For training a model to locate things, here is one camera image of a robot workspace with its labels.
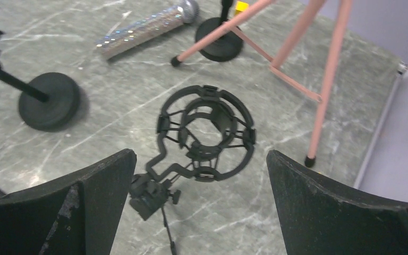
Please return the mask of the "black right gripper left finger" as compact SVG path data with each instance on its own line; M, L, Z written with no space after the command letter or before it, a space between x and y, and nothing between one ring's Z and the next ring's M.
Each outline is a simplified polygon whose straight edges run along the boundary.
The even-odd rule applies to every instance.
M0 189L0 254L109 254L136 163L123 149L28 189Z

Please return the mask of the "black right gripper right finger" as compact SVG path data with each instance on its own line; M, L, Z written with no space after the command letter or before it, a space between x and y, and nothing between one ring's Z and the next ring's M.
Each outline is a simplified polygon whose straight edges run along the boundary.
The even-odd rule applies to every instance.
M352 188L277 150L266 163L288 254L408 254L408 202Z

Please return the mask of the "black round-base clip stand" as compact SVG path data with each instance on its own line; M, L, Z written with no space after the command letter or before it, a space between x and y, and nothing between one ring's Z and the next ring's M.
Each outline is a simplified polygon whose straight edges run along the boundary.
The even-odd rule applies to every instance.
M0 81L21 91L18 113L35 130L53 132L63 128L73 120L81 104L80 86L63 73L43 73L27 83L0 64Z

